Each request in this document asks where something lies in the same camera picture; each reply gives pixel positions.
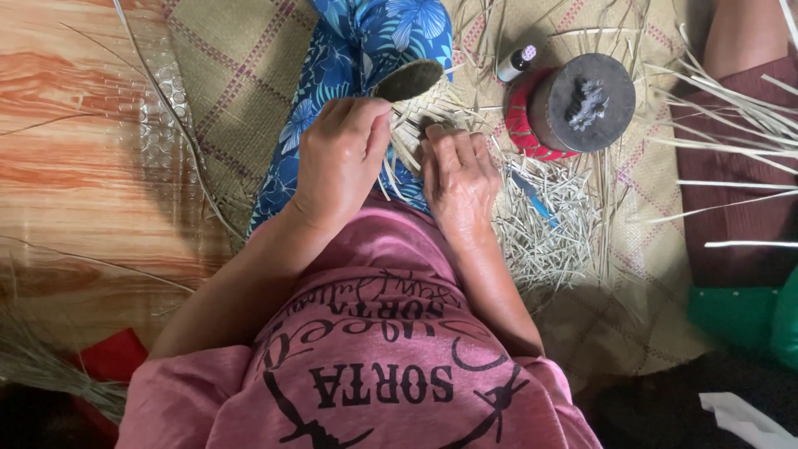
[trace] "red object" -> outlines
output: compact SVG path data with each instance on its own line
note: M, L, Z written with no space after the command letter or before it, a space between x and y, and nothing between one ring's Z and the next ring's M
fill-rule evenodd
M69 362L79 369L84 369L94 380L116 380L130 382L133 372L147 359L147 349L141 344L139 337L131 329L119 331L81 351L80 356L73 356ZM119 428L105 418L100 411L83 399L73 397L75 406L98 429L112 441L119 438Z
M529 119L527 118L529 99L535 92L535 87L556 70L557 68L536 70L514 86L510 92L510 105L507 107L507 115L504 117L504 122L507 124L507 129L510 133L510 140L518 146L519 153L541 161L553 161L554 159L579 154L575 151L564 152L550 149L542 145L538 141L535 132L529 126Z

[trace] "wooden surface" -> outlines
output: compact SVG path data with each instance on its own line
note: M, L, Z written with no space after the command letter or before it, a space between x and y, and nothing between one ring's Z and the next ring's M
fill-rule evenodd
M132 27L173 58L146 3L124 2ZM0 0L0 30L0 297L64 348L125 327L149 347L190 292L144 273L197 288L227 234L180 145L145 154L147 88L112 53L139 66L111 0Z

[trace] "leg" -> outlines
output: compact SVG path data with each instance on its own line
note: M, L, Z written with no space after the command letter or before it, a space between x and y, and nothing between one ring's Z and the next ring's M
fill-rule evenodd
M348 97L359 90L356 51L319 21L299 76L288 121L280 133L252 211L247 235L282 210L297 186L299 135L332 98Z
M781 59L788 35L778 0L719 0L704 70L718 79Z
M417 59L434 59L446 69L452 67L452 23L440 0L366 0L357 8L352 23L362 49L363 94L394 70ZM388 152L390 159L393 148L389 147ZM395 173L407 203L429 213L421 191L422 179L401 161L397 161ZM385 169L379 182L398 199Z

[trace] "person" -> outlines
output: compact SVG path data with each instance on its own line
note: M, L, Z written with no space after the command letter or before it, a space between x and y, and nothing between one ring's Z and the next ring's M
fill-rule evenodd
M599 447L505 266L485 137L429 126L423 188L374 190L391 105L353 95L450 55L443 6L347 4L314 4L247 245L134 374L117 446Z

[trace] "woman's left hand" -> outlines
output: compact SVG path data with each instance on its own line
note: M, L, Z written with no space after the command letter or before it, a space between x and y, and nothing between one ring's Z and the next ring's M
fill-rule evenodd
M297 189L286 208L322 232L338 232L363 206L390 140L381 98L328 101L299 138Z

